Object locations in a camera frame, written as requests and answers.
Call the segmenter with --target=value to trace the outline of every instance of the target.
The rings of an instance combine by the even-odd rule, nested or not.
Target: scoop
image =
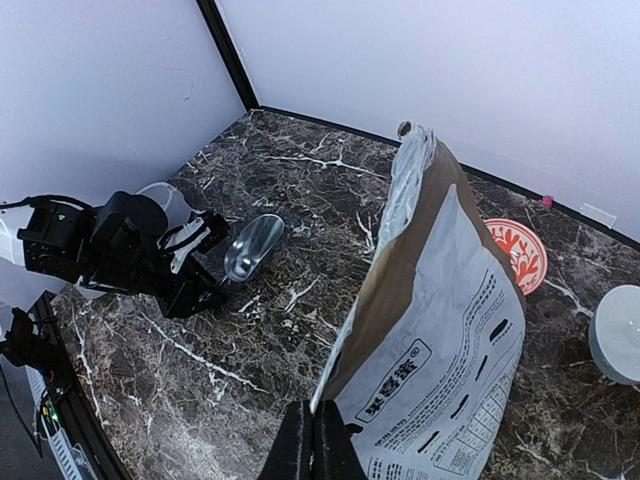
[[[284,222],[277,215],[261,215],[252,220],[240,232],[224,256],[227,279],[236,283],[251,279],[283,230]]]

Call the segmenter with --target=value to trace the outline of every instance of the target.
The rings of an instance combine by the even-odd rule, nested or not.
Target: red patterned bowl
[[[538,288],[547,275],[547,251],[540,238],[524,225],[506,218],[485,220],[498,246],[511,257],[516,283],[525,295]]]

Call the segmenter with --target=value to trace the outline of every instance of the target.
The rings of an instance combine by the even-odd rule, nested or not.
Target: pink object
[[[511,257],[516,283],[525,295],[537,289],[547,275],[547,251],[540,238],[524,225],[492,218],[485,225],[498,246]]]
[[[540,200],[540,203],[543,204],[547,208],[553,207],[553,197],[551,195],[545,195]]]

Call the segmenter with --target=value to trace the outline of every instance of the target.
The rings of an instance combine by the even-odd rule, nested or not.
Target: marble table
[[[255,281],[187,320],[162,318],[144,296],[89,302],[67,289],[54,300],[85,393],[134,478],[255,478],[283,407],[310,397],[369,268],[395,152],[252,111],[170,181],[234,233],[262,213],[284,219]],[[640,392],[603,378],[587,344],[599,299],[638,283],[640,253],[503,186],[469,181],[484,217],[529,226],[550,260],[528,297],[524,352],[482,478],[640,479]],[[208,268],[219,269],[220,251],[202,259]]]

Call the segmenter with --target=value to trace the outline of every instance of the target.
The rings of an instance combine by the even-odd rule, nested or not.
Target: white backdrop
[[[0,3],[0,200],[166,179],[244,109],[195,1]],[[0,299],[59,282],[0,260]]]
[[[458,159],[640,240],[640,3],[217,0],[263,105]]]

